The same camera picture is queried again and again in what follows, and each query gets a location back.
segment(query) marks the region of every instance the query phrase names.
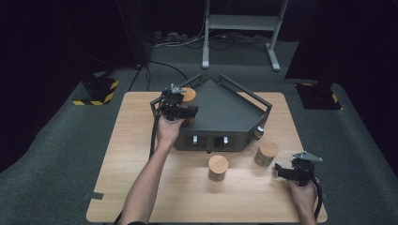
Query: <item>gray carpet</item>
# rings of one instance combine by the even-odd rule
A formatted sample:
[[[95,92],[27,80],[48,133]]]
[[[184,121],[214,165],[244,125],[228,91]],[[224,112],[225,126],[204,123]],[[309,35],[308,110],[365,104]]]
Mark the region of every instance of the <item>gray carpet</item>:
[[[214,41],[212,45],[222,47]],[[179,68],[188,77],[223,73],[249,90],[283,93],[304,149],[324,159],[316,164],[315,174],[328,196],[325,224],[398,224],[397,178],[344,89],[332,86],[342,111],[308,111],[294,87],[302,81],[284,80],[297,45],[277,42],[280,72],[272,71],[263,44],[210,50],[209,69],[201,69],[201,49],[161,47],[153,49],[150,57]],[[149,69],[150,91],[184,81],[172,68],[149,64]],[[23,158],[0,173],[0,224],[90,224],[85,218],[89,193],[94,190],[122,97],[136,72],[114,71],[112,77],[119,86],[108,105],[73,106],[66,99]],[[145,72],[143,68],[132,91],[145,91]]]

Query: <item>wooden tabletop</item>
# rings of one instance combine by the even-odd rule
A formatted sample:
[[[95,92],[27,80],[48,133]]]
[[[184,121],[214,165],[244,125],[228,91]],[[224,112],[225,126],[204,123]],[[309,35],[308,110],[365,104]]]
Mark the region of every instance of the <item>wooden tabletop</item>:
[[[290,188],[273,169],[275,162],[291,168],[292,154],[303,152],[299,135],[283,94],[255,94],[273,105],[264,136],[235,153],[208,154],[173,148],[163,169],[150,222],[299,221]],[[89,221],[113,222],[122,210],[132,183],[148,160],[154,120],[149,102],[159,95],[129,92],[124,96],[94,189],[103,197],[91,200],[86,214]],[[279,148],[267,168],[254,162],[255,153],[264,141],[272,141]],[[208,178],[208,161],[215,155],[228,160],[228,170],[220,182]],[[322,207],[318,222],[327,218]]]

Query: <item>human arm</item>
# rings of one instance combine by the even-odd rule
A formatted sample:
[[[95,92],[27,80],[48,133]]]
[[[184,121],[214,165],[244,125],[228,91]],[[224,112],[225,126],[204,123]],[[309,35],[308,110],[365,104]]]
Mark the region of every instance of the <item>human arm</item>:
[[[312,181],[304,187],[298,186],[295,181],[287,180],[292,190],[293,203],[298,209],[299,219],[302,225],[316,224],[314,216],[314,204],[316,200],[316,188]]]
[[[133,221],[148,223],[158,194],[164,163],[183,121],[168,121],[161,116],[157,130],[158,146],[129,191],[120,224]]]

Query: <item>black sleeve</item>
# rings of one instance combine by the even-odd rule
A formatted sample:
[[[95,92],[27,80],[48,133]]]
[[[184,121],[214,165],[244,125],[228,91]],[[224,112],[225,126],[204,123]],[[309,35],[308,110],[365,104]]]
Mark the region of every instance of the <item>black sleeve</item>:
[[[144,222],[140,222],[140,221],[135,221],[135,222],[131,222],[128,225],[146,225]]]

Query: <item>wooden cylinder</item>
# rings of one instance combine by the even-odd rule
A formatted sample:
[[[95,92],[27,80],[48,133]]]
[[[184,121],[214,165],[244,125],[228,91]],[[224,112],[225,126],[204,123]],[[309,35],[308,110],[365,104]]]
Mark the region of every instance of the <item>wooden cylinder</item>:
[[[195,97],[196,97],[195,90],[193,90],[190,87],[183,87],[183,89],[185,89],[186,92],[181,93],[184,96],[182,101],[185,102],[185,103],[191,103],[191,101],[193,101],[195,99]]]
[[[208,161],[208,178],[218,182],[224,179],[228,169],[228,160],[223,156],[211,157]]]
[[[261,167],[267,167],[272,160],[278,155],[279,149],[274,142],[266,141],[260,144],[255,154],[254,161]]]

